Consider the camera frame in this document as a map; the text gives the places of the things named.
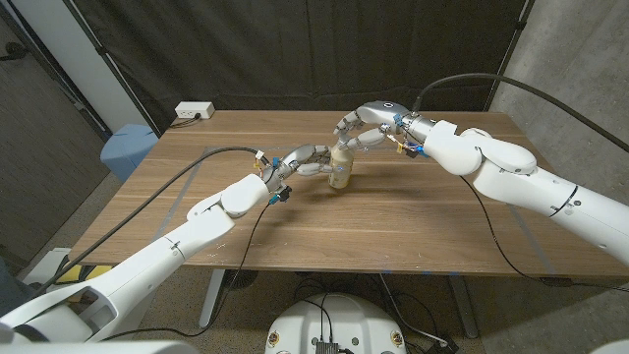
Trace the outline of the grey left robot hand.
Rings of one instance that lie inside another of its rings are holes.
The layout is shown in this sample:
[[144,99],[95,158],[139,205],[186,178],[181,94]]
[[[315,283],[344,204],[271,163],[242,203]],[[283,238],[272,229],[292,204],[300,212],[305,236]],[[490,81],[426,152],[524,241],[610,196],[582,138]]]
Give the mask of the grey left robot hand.
[[261,180],[269,193],[279,192],[285,186],[284,181],[295,173],[301,176],[331,173],[333,168],[330,160],[330,147],[306,144],[293,149],[276,162],[264,157]]

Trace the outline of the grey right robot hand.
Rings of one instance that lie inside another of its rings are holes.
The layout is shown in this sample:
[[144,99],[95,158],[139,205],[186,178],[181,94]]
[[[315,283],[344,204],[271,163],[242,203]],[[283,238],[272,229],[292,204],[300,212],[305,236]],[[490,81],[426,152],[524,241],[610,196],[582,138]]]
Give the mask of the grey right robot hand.
[[389,135],[404,134],[414,144],[422,144],[435,122],[412,113],[401,104],[390,101],[365,103],[345,115],[333,134],[340,150],[370,148],[381,144]]

